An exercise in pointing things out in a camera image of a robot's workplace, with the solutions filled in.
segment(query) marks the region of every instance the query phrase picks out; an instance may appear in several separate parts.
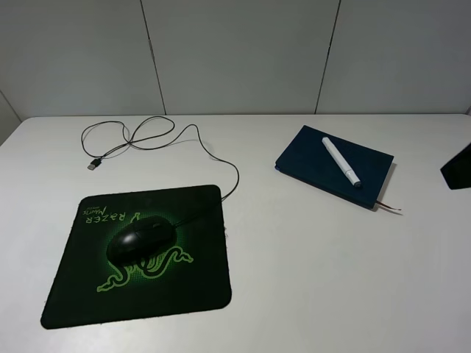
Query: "white desk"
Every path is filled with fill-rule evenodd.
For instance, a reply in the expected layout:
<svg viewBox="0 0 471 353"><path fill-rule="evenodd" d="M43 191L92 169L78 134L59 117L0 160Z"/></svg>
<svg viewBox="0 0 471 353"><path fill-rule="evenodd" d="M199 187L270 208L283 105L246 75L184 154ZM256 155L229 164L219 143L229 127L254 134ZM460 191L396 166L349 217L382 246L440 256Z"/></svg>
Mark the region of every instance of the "white desk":
<svg viewBox="0 0 471 353"><path fill-rule="evenodd" d="M134 128L144 117L118 119ZM439 171L471 141L471 117L173 119L177 130L198 124L210 150L241 172L224 202L232 302L206 313L43 329L82 198L201 184L225 192L235 173L195 141L130 149L91 172L79 136L109 117L32 118L0 148L1 352L471 352L471 189L449 190ZM365 210L277 172L275 160L303 124L394 155L382 201L403 215ZM94 130L90 150L106 151L120 133Z"/></svg>

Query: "black mouse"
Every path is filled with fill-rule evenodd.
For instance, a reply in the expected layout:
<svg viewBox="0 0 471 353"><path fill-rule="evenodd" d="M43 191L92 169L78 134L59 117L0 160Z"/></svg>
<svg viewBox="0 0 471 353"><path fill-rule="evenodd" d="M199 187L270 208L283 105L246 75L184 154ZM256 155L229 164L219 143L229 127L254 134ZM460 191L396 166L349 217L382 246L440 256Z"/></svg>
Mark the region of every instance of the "black mouse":
<svg viewBox="0 0 471 353"><path fill-rule="evenodd" d="M106 256L113 265L129 265L148 257L175 241L175 228L162 217L132 222L116 233Z"/></svg>

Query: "dark blue notebook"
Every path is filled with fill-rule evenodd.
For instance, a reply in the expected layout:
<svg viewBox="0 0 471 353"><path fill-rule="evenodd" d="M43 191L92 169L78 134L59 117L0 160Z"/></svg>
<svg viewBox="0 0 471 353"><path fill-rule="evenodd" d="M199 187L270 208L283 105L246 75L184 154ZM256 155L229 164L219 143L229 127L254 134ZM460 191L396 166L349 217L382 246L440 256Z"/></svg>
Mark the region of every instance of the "dark blue notebook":
<svg viewBox="0 0 471 353"><path fill-rule="evenodd" d="M355 188L322 143L328 137L350 164L362 188ZM368 209L375 206L393 160L389 154L357 145L303 126L276 162L276 169L290 177Z"/></svg>

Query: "razer logo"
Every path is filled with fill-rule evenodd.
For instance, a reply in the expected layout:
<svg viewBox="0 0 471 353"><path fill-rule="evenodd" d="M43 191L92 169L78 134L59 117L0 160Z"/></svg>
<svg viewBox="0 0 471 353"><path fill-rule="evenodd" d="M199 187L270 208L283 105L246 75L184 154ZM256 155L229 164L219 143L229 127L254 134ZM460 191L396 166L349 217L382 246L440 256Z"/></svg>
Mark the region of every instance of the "razer logo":
<svg viewBox="0 0 471 353"><path fill-rule="evenodd" d="M136 213L132 221L139 219L139 214ZM183 251L179 246L172 246L166 252L155 255L154 257L145 259L131 266L114 266L108 262L108 265L114 270L114 274L107 278L107 281L102 285L96 287L97 292L106 292L114 287L123 287L126 285L131 278L131 274L138 272L147 279L156 279L161 277L169 267L170 262L181 263L192 263L193 258L190 254Z"/></svg>

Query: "black and green mouse pad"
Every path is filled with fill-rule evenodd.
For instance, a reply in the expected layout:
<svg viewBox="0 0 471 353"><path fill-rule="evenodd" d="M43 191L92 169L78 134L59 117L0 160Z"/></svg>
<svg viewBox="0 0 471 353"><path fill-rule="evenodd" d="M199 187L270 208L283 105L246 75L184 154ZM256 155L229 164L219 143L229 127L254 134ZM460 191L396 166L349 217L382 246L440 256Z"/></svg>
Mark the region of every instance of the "black and green mouse pad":
<svg viewBox="0 0 471 353"><path fill-rule="evenodd" d="M108 262L113 236L152 216L191 221L139 264ZM214 310L229 304L231 293L217 186L90 196L80 202L41 324L56 329Z"/></svg>

